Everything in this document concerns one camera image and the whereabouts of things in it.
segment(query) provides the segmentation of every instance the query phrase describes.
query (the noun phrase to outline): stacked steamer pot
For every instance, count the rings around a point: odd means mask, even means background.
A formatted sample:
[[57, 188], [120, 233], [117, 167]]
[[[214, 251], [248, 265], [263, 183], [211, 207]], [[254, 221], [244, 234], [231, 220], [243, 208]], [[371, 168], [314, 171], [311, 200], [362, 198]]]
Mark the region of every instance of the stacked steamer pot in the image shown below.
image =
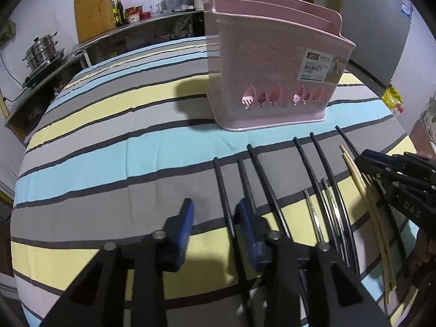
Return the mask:
[[53, 37], [56, 34], [57, 32], [52, 36], [48, 34], [42, 38], [36, 38], [33, 45], [26, 52], [26, 57], [23, 61], [27, 61], [28, 67], [30, 67], [32, 71], [35, 71], [46, 61], [51, 61], [56, 58], [57, 42], [53, 41]]

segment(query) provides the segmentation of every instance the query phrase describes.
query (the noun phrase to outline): striped tablecloth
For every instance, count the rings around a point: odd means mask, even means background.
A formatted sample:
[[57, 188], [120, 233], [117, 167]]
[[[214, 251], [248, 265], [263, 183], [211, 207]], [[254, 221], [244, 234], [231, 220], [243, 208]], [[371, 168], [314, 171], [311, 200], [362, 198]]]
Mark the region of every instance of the striped tablecloth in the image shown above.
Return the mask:
[[[234, 208], [243, 197], [236, 159], [245, 159], [258, 212], [276, 227], [246, 150], [251, 143], [260, 152], [294, 240], [313, 245], [316, 239], [302, 194], [313, 190], [292, 141], [294, 136], [301, 139], [318, 179], [325, 177], [311, 131], [319, 135], [339, 181], [363, 285], [383, 305], [376, 238], [341, 156], [339, 145], [345, 143], [334, 127], [339, 125], [359, 151], [414, 152], [400, 124], [361, 81], [345, 73], [323, 122], [224, 131], [214, 123], [206, 98], [206, 59], [204, 38], [135, 50], [82, 71], [50, 105], [23, 160], [11, 220], [17, 288], [32, 327], [105, 242], [132, 242], [161, 228], [185, 197], [195, 202], [195, 226], [181, 271], [164, 274], [169, 325], [243, 326], [212, 160], [222, 159]], [[315, 196], [312, 201], [319, 213]], [[409, 254], [417, 227], [394, 214]], [[392, 238], [389, 225], [384, 227]], [[398, 272], [395, 240], [391, 245]], [[256, 277], [249, 268], [247, 274], [249, 279]], [[263, 287], [252, 294], [257, 317], [263, 320]], [[126, 325], [130, 297], [128, 289]], [[404, 298], [404, 293], [391, 294], [387, 310], [393, 323], [405, 308]]]

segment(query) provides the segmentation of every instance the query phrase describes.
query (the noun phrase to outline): pink plastic basket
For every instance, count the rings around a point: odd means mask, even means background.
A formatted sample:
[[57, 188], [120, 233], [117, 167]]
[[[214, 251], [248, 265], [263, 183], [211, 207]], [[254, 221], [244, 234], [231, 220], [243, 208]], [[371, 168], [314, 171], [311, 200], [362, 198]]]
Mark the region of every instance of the pink plastic basket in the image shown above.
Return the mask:
[[230, 131], [319, 122], [355, 44], [301, 0], [203, 0], [208, 99]]

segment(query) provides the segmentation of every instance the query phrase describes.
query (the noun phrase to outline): wooden cutting board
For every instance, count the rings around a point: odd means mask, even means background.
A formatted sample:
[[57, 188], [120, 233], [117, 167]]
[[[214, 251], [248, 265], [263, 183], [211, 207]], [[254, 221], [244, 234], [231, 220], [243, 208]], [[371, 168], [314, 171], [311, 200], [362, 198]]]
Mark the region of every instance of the wooden cutting board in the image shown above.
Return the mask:
[[115, 28], [112, 0], [74, 0], [74, 13], [80, 43]]

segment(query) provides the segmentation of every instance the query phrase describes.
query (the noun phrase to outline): white wall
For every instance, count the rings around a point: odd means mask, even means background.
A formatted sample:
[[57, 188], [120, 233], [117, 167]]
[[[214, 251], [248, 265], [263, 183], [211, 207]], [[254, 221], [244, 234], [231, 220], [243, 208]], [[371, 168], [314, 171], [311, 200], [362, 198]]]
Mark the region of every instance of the white wall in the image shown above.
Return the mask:
[[13, 198], [26, 148], [10, 129], [4, 127], [4, 121], [0, 112], [0, 190]]
[[[150, 4], [161, 0], [121, 0], [124, 8]], [[21, 61], [36, 37], [58, 32], [57, 48], [65, 48], [65, 55], [78, 43], [74, 17], [74, 0], [21, 0], [10, 19], [17, 24], [16, 36], [0, 53], [10, 73], [23, 82], [30, 73], [26, 61]], [[7, 75], [0, 61], [0, 88], [4, 96], [14, 99], [21, 92], [18, 85]]]
[[415, 7], [392, 84], [404, 98], [404, 111], [398, 120], [410, 134], [436, 88], [436, 40]]

